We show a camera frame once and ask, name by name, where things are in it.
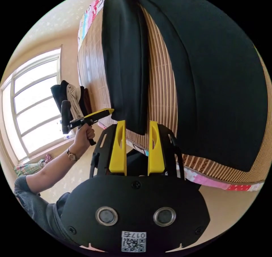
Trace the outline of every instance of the screw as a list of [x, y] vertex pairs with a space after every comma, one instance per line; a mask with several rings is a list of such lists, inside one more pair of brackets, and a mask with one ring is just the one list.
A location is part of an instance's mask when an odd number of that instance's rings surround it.
[[69, 227], [68, 227], [68, 230], [69, 230], [69, 232], [70, 232], [71, 234], [76, 234], [76, 233], [77, 233], [76, 229], [75, 229], [74, 227], [72, 227], [72, 226], [69, 226]]
[[133, 189], [140, 189], [141, 183], [139, 181], [133, 181], [131, 186], [132, 186]]
[[198, 228], [196, 229], [196, 231], [195, 231], [195, 234], [196, 234], [196, 235], [200, 235], [200, 234], [203, 233], [203, 231], [204, 231], [204, 228], [203, 228], [203, 227], [198, 227]]

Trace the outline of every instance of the person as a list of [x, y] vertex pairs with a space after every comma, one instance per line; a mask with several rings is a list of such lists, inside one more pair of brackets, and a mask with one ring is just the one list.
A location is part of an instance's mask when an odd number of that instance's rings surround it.
[[[35, 174], [20, 176], [15, 181], [14, 195], [28, 215], [47, 233], [58, 241], [81, 246], [69, 238], [61, 222], [63, 207], [69, 192], [63, 194], [56, 203], [48, 203], [39, 194], [53, 187], [64, 178], [75, 162], [87, 151], [89, 139], [95, 137], [94, 129], [87, 124], [77, 129], [73, 144], [61, 155], [50, 161]], [[130, 176], [147, 175], [148, 157], [136, 150], [127, 154], [127, 174]], [[98, 249], [91, 245], [89, 250]]]

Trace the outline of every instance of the label sticker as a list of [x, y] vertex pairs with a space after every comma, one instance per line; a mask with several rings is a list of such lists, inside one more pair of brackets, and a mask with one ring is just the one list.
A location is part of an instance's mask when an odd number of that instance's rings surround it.
[[146, 252], [146, 232], [122, 232], [122, 252]]

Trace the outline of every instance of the window pane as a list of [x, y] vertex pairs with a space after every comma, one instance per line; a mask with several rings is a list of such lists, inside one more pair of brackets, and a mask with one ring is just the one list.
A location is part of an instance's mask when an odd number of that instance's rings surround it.
[[39, 61], [43, 58], [46, 58], [46, 57], [50, 57], [50, 56], [53, 56], [53, 55], [57, 55], [57, 54], [60, 54], [61, 52], [61, 49], [56, 49], [54, 51], [50, 51], [50, 52], [46, 52], [44, 54], [41, 54], [41, 55], [38, 55], [36, 57], [34, 57], [33, 59], [30, 59], [29, 61], [27, 61], [26, 63], [22, 64], [17, 70], [16, 72], [18, 73], [19, 71], [23, 70], [25, 67], [27, 67], [28, 65], [31, 65], [32, 63], [34, 63], [35, 61]]
[[26, 157], [26, 153], [20, 143], [18, 135], [15, 130], [15, 125], [12, 118], [11, 112], [11, 101], [10, 101], [10, 84], [3, 91], [3, 115], [4, 123], [7, 131], [7, 136], [11, 147], [18, 160]]
[[60, 111], [53, 98], [42, 102], [17, 117], [20, 133], [22, 134], [37, 124], [57, 115], [60, 115]]
[[33, 130], [22, 139], [28, 152], [31, 153], [63, 137], [60, 120], [57, 119]]
[[52, 77], [41, 81], [25, 91], [21, 92], [14, 98], [16, 113], [33, 105], [34, 103], [52, 96], [51, 87], [57, 84], [57, 77]]
[[15, 93], [40, 78], [57, 73], [57, 63], [57, 60], [50, 61], [21, 75], [18, 79], [15, 80]]

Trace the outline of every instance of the window frame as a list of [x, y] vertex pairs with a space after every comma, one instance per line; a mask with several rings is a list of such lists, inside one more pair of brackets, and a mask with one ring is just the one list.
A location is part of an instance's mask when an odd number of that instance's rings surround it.
[[[12, 120], [14, 122], [14, 126], [15, 126], [15, 130], [16, 130], [16, 133], [17, 133], [17, 136], [19, 138], [19, 141], [26, 153], [26, 156], [22, 159], [18, 159], [18, 157], [16, 156], [15, 152], [14, 152], [14, 149], [13, 149], [13, 146], [11, 145], [10, 143], [10, 140], [9, 140], [9, 137], [8, 137], [8, 134], [7, 134], [7, 130], [6, 130], [6, 124], [4, 122], [4, 119], [3, 119], [3, 128], [5, 130], [5, 134], [6, 134], [6, 137], [7, 137], [7, 140], [8, 140], [8, 143], [10, 145], [10, 148], [12, 149], [12, 152], [13, 152], [13, 155], [16, 157], [18, 163], [22, 162], [22, 161], [25, 161], [35, 155], [38, 155], [39, 153], [41, 152], [44, 152], [46, 151], [47, 149], [50, 149], [52, 148], [53, 146], [55, 145], [58, 145], [62, 142], [65, 141], [64, 138], [61, 138], [61, 139], [58, 139], [58, 140], [55, 140], [47, 145], [44, 145], [40, 148], [38, 148], [37, 150], [35, 150], [34, 152], [28, 152], [24, 142], [23, 142], [23, 139], [22, 137], [30, 132], [32, 132], [33, 130], [53, 121], [53, 120], [57, 120], [57, 119], [60, 119], [61, 118], [61, 114], [59, 115], [56, 115], [52, 118], [49, 118], [37, 125], [35, 125], [34, 127], [28, 129], [27, 131], [23, 132], [23, 133], [20, 133], [20, 129], [19, 129], [19, 126], [18, 126], [18, 123], [17, 123], [17, 117], [22, 114], [23, 112], [27, 111], [28, 109], [31, 109], [32, 107], [36, 106], [36, 105], [39, 105], [40, 103], [44, 102], [44, 101], [47, 101], [49, 99], [52, 99], [53, 96], [49, 96], [47, 98], [44, 98], [38, 102], [35, 102], [34, 104], [28, 106], [27, 108], [25, 108], [24, 110], [21, 110], [20, 112], [16, 113], [16, 110], [15, 110], [15, 101], [14, 101], [14, 98], [20, 94], [21, 92], [23, 92], [24, 90], [30, 88], [31, 86], [34, 86], [35, 84], [39, 83], [39, 82], [42, 82], [46, 79], [49, 79], [49, 78], [52, 78], [52, 77], [56, 77], [57, 78], [57, 84], [60, 84], [61, 83], [61, 53], [62, 53], [62, 46], [60, 48], [57, 48], [57, 49], [54, 49], [52, 50], [55, 51], [55, 50], [59, 50], [58, 53], [56, 54], [53, 54], [53, 55], [50, 55], [50, 56], [46, 56], [44, 58], [40, 58], [34, 62], [31, 62], [29, 65], [25, 66], [23, 69], [19, 70], [19, 71], [15, 71], [14, 73], [12, 73], [11, 75], [11, 78], [10, 80], [8, 80], [5, 85], [1, 88], [1, 108], [2, 108], [2, 118], [4, 117], [4, 112], [3, 112], [3, 91], [5, 90], [6, 87], [8, 87], [8, 85], [10, 84], [10, 103], [11, 103], [11, 113], [12, 113]], [[34, 82], [28, 84], [27, 86], [23, 87], [21, 90], [19, 90], [18, 92], [15, 93], [15, 80], [18, 79], [20, 76], [22, 76], [24, 73], [40, 66], [40, 65], [43, 65], [43, 64], [46, 64], [50, 61], [54, 61], [54, 60], [57, 60], [57, 72], [54, 73], [54, 74], [51, 74], [51, 75], [46, 75], [38, 80], [35, 80]]]

